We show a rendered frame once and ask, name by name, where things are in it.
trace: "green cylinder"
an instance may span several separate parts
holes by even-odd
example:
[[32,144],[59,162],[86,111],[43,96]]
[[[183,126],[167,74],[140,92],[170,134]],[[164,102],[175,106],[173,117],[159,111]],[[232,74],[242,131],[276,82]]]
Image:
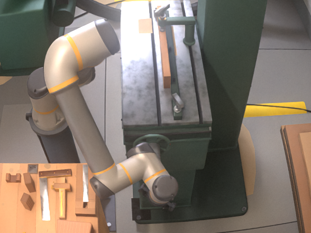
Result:
[[66,27],[74,21],[76,0],[69,0],[68,4],[54,6],[52,21],[59,27]]

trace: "tiled floor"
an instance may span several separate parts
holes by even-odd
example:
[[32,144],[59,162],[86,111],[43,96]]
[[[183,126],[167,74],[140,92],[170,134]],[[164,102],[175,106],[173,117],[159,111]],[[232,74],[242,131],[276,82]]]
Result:
[[[99,17],[87,14],[66,32]],[[112,22],[120,39],[120,23]],[[250,103],[304,101],[311,108],[311,41],[291,0],[268,0]],[[121,54],[96,67],[95,80],[82,88],[90,111],[114,158],[125,157],[121,124]],[[24,115],[31,105],[27,77],[13,77],[0,86],[0,162],[47,162]],[[254,194],[245,216],[159,225],[137,225],[131,218],[132,188],[116,195],[117,232],[281,232],[297,233],[290,180],[280,126],[311,123],[309,114],[246,118],[256,151]]]

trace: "dark gray joint cap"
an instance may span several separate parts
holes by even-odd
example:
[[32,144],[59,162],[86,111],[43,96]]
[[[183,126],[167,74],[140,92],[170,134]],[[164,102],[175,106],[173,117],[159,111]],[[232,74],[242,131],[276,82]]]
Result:
[[110,197],[111,195],[114,195],[114,193],[106,187],[104,184],[102,184],[98,179],[95,177],[91,178],[89,180],[89,183],[91,184],[94,192],[100,199],[106,199]]
[[29,75],[27,80],[27,90],[29,97],[33,99],[43,98],[49,93],[44,80],[43,68],[38,68]]
[[161,201],[170,201],[174,199],[178,192],[178,182],[170,175],[157,177],[152,185],[154,196]]
[[140,143],[136,147],[131,148],[127,153],[127,158],[133,155],[143,154],[143,153],[154,153],[152,147],[148,143]]
[[95,26],[109,52],[111,54],[118,52],[120,43],[111,24],[106,19],[99,19],[95,21]]

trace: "black curved pipe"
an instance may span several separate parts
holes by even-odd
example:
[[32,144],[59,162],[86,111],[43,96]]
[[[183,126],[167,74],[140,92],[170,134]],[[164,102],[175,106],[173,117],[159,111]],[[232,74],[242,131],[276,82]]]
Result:
[[103,17],[108,20],[120,21],[121,10],[115,9],[107,5],[103,5],[94,0],[77,0],[77,7],[80,9],[92,13],[96,16]]

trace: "green machine base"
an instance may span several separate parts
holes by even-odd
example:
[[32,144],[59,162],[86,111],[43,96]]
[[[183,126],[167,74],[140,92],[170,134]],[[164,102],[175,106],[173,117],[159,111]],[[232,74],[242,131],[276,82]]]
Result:
[[[138,199],[139,182],[133,185],[133,196]],[[176,207],[174,211],[155,208],[133,210],[133,219],[139,224],[184,222],[242,216],[247,212],[240,150],[207,153],[204,169],[195,174],[191,205]],[[144,220],[148,214],[150,220]]]

